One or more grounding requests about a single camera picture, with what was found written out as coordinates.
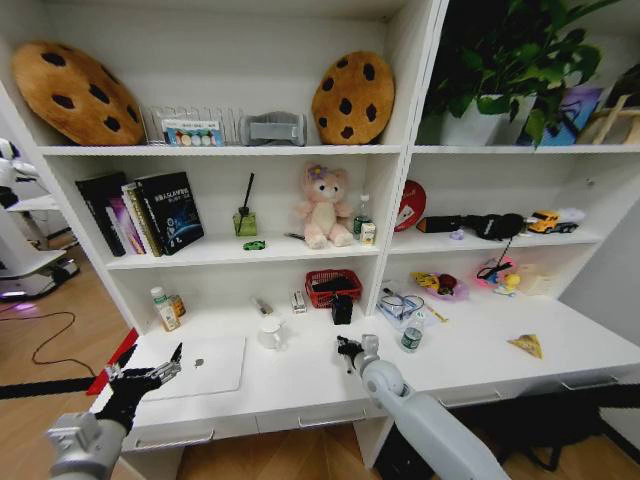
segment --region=stuffed animal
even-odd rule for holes
[[[109,70],[76,48],[21,46],[13,73],[31,109],[79,145],[135,145],[144,134],[136,101]]]
[[[369,143],[386,127],[395,88],[391,68],[379,55],[345,55],[322,77],[311,111],[322,143]]]
[[[349,245],[353,235],[344,223],[353,208],[342,201],[347,194],[347,172],[307,164],[302,176],[302,190],[307,200],[298,204],[296,213],[305,221],[304,239],[311,248],[324,248],[328,240],[336,247]]]

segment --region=pink teddy bear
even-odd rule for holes
[[[339,168],[329,171],[318,164],[307,164],[302,177],[302,190],[307,200],[298,204],[296,214],[305,221],[304,239],[311,248],[325,248],[327,239],[336,247],[353,241],[343,223],[353,208],[342,199],[347,193],[347,172]]]

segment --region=black book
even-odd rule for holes
[[[204,235],[185,172],[149,175],[135,182],[166,255]]]
[[[125,183],[127,181],[123,172],[102,174],[86,180],[76,181],[76,186],[80,190],[80,194],[84,198],[91,215],[93,215],[104,240],[107,242],[111,253],[116,257],[124,255],[125,249],[120,243],[115,226],[107,215],[106,207],[111,206],[109,197],[117,197],[122,194],[121,187]]]

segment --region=bottle cap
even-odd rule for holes
[[[164,289],[162,287],[153,287],[151,289],[152,297],[164,297]]]

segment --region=drawer handle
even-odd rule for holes
[[[578,385],[578,386],[572,387],[571,385],[568,385],[566,382],[560,382],[560,384],[570,392],[575,392],[577,390],[587,390],[589,388],[609,387],[611,385],[617,385],[619,382],[620,380],[618,380],[618,377],[609,375],[609,380],[605,380],[604,382],[599,382],[599,383],[591,383],[589,385]]]
[[[486,397],[476,397],[470,400],[463,400],[461,402],[447,402],[445,400],[442,400],[441,398],[438,398],[440,405],[442,405],[444,408],[470,407],[471,405],[478,405],[480,403],[494,403],[499,402],[500,400],[502,400],[502,395],[497,390],[494,390],[491,395],[488,395]]]
[[[210,442],[213,439],[213,436],[215,435],[215,433],[216,433],[215,430],[211,430],[211,433],[207,434],[205,437],[202,437],[202,438],[192,438],[189,440],[180,440],[177,442],[152,443],[144,446],[141,446],[143,443],[143,440],[141,438],[138,438],[134,443],[134,448],[137,451],[141,451],[141,450],[155,450],[157,448],[171,448],[171,447],[184,447],[187,445],[197,445],[199,443]]]
[[[334,425],[336,423],[359,422],[360,420],[365,420],[366,418],[367,410],[363,408],[362,413],[356,414],[352,417],[332,418],[329,420],[320,420],[317,422],[304,422],[302,421],[302,418],[298,417],[298,426],[300,428],[324,427],[327,425]]]

